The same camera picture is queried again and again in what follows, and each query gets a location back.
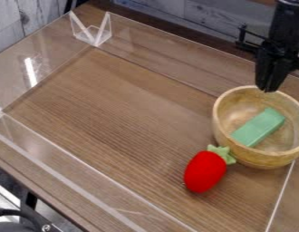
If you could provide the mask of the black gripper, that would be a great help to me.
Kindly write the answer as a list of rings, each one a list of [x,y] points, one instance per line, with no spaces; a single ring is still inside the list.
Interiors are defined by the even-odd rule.
[[[262,91],[275,92],[290,72],[299,70],[299,39],[293,39],[293,43],[286,44],[278,39],[270,39],[250,31],[246,24],[239,27],[239,30],[240,35],[236,47],[246,52],[256,54],[255,85]],[[262,43],[256,44],[246,40],[247,34],[263,40],[272,55],[266,50],[259,51],[263,46]],[[283,56],[287,53],[293,54],[294,60]]]

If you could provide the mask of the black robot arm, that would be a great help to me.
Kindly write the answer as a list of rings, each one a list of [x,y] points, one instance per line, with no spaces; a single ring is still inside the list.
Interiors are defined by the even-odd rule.
[[[236,47],[255,54],[255,85],[277,92],[291,72],[299,70],[299,0],[277,0],[268,36],[239,27]]]

